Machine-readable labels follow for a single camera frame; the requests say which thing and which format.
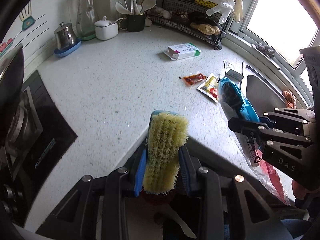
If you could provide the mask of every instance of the gas stove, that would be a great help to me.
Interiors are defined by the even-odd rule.
[[[24,225],[42,184],[76,137],[35,71],[22,86],[0,150],[0,200],[16,224]]]

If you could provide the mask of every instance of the white plastic glove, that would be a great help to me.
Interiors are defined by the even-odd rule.
[[[236,4],[233,12],[233,19],[236,23],[243,21],[243,9],[242,9],[242,0],[236,0]]]
[[[208,16],[211,16],[214,13],[220,12],[222,14],[222,16],[219,19],[220,24],[223,24],[226,22],[230,13],[233,13],[234,6],[236,4],[234,0],[202,0],[202,1],[210,1],[217,4],[215,7],[208,9],[206,11],[206,14]]]

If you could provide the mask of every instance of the white lid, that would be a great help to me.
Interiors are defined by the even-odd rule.
[[[103,16],[102,20],[99,20],[94,23],[97,27],[106,27],[113,24],[113,21],[107,20],[107,17]]]

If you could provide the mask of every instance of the window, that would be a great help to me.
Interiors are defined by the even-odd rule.
[[[316,24],[297,0],[243,0],[244,21],[230,30],[249,43],[261,41],[276,51],[274,61],[307,103],[313,102],[308,72],[299,49],[318,46]]]

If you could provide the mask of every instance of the ginger root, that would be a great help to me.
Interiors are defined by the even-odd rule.
[[[199,30],[200,32],[206,35],[220,34],[220,29],[217,26],[210,26],[209,24],[196,24],[192,22],[190,24],[190,27]]]

